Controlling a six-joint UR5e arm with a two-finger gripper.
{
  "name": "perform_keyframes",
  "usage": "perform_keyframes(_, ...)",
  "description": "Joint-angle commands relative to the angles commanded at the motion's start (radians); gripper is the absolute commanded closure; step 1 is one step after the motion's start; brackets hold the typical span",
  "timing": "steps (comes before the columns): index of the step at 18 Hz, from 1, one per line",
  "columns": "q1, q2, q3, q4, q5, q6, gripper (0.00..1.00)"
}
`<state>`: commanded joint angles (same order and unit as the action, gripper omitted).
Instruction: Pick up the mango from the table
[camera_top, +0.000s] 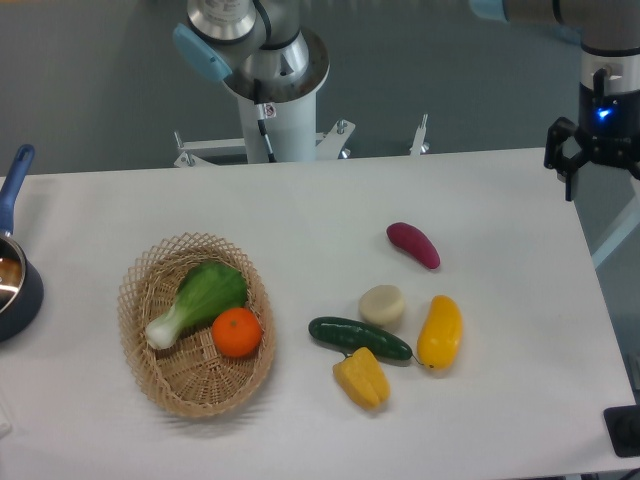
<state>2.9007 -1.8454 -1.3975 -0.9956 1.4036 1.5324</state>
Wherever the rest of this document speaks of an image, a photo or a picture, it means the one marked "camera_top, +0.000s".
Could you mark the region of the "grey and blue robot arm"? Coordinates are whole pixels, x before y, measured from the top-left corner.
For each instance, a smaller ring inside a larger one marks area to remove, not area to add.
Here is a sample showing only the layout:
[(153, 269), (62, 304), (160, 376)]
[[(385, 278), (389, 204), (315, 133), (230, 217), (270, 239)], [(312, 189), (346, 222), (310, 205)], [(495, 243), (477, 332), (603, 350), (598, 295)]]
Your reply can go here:
[[(472, 1), (473, 13), (505, 23), (557, 24), (580, 36), (579, 119), (548, 129), (544, 166), (574, 199), (587, 163), (639, 175), (639, 4), (636, 1)], [(190, 1), (173, 42), (202, 77), (237, 98), (251, 163), (316, 159), (314, 101), (329, 71), (322, 40), (300, 23), (297, 1)]]

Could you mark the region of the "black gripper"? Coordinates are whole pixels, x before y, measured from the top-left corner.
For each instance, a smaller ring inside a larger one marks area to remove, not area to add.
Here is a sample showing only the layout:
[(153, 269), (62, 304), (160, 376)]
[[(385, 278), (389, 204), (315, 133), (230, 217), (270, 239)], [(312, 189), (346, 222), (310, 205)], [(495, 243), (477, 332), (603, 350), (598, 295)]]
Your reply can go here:
[[(578, 150), (567, 155), (565, 145), (574, 139)], [(564, 184), (566, 201), (575, 200), (579, 171), (587, 162), (639, 172), (638, 91), (597, 97), (581, 85), (578, 127), (559, 117), (548, 128), (543, 166)]]

